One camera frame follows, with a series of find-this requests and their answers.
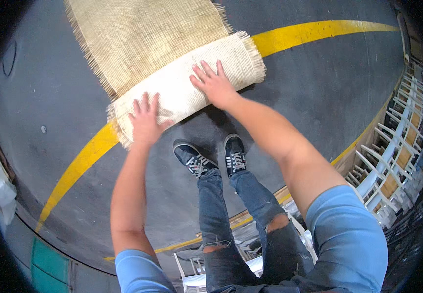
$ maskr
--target left hand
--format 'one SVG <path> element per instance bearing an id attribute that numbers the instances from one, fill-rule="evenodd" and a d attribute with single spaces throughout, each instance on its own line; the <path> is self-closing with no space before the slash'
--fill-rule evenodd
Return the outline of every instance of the left hand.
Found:
<path id="1" fill-rule="evenodd" d="M 153 101 L 151 105 L 148 103 L 148 93 L 143 93 L 142 105 L 138 104 L 137 100 L 133 101 L 133 108 L 135 109 L 135 117 L 132 113 L 128 114 L 130 121 L 133 125 L 133 137 L 134 145 L 141 145 L 147 148 L 150 148 L 158 138 L 161 136 L 161 133 L 174 124 L 173 120 L 167 120 L 162 124 L 156 122 L 156 117 L 158 115 L 158 97 L 159 93 L 156 93 L 153 96 Z"/>

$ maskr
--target light blue shirt sleeve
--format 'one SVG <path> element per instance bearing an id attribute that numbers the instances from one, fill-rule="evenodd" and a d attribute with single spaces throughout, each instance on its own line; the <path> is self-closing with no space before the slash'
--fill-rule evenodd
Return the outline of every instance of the light blue shirt sleeve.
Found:
<path id="1" fill-rule="evenodd" d="M 119 253 L 115 270 L 122 293 L 176 292 L 159 264 L 143 251 L 128 249 Z"/>
<path id="2" fill-rule="evenodd" d="M 386 239 L 350 186 L 335 186 L 316 198 L 306 224 L 319 257 L 307 281 L 351 292 L 381 291 L 387 269 Z"/>

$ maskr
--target ripped jeans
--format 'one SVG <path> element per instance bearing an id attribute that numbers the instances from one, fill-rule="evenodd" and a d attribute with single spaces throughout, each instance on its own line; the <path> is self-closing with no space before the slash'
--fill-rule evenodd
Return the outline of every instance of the ripped jeans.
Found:
<path id="1" fill-rule="evenodd" d="M 312 257 L 291 221 L 282 228 L 266 231 L 277 215 L 286 213 L 275 196 L 249 171 L 238 172 L 231 177 L 230 183 L 256 222 L 262 243 L 263 274 L 258 278 L 252 273 L 237 250 L 223 199 L 220 171 L 211 169 L 197 182 L 203 246 L 226 247 L 204 253 L 207 292 L 221 292 L 233 284 L 279 284 L 291 279 L 295 272 L 306 276 L 313 268 Z"/>

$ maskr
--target gray concrete floor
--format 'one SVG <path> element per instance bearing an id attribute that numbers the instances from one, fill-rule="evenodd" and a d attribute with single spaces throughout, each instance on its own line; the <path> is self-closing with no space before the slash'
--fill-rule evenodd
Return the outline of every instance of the gray concrete floor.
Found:
<path id="1" fill-rule="evenodd" d="M 386 1 L 223 1 L 229 22 L 250 35 L 318 20 L 366 20 L 397 26 Z M 21 20 L 12 73 L 0 70 L 0 145 L 18 179 L 19 212 L 35 227 L 40 212 L 68 165 L 105 125 L 109 99 L 89 69 L 67 21 L 62 1 L 37 1 Z M 398 32 L 327 38 L 264 58 L 267 78 L 243 96 L 285 115 L 328 159 L 336 158 L 366 128 L 389 97 L 403 68 Z M 47 127 L 42 133 L 41 126 Z M 195 238 L 196 179 L 173 156 L 184 138 L 215 153 L 221 170 L 222 141 L 238 132 L 250 171 L 272 192 L 285 183 L 277 164 L 243 127 L 209 106 L 172 127 L 154 145 L 147 168 L 146 232 L 155 249 Z M 109 205 L 126 152 L 118 144 L 68 191 L 45 222 L 42 237 L 105 272 L 114 265 Z M 244 205 L 224 178 L 230 216 Z M 159 257 L 165 270 L 174 263 Z"/>

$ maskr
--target shoelace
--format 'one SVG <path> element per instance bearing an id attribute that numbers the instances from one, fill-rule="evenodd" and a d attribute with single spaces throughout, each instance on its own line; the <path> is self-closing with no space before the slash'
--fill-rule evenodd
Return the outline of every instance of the shoelace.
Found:
<path id="1" fill-rule="evenodd" d="M 244 169 L 246 167 L 246 163 L 243 162 L 243 155 L 241 152 L 231 154 L 231 158 L 234 161 L 233 172 L 236 172 L 236 170 L 239 169 Z"/>
<path id="2" fill-rule="evenodd" d="M 207 169 L 205 169 L 203 167 L 204 164 L 207 163 L 206 159 L 202 156 L 197 157 L 197 159 L 200 160 L 200 162 L 198 160 L 194 160 L 195 157 L 191 157 L 190 160 L 186 163 L 186 165 L 189 166 L 189 169 L 192 170 L 194 172 L 194 175 L 199 178 L 202 175 L 202 172 L 207 171 Z"/>

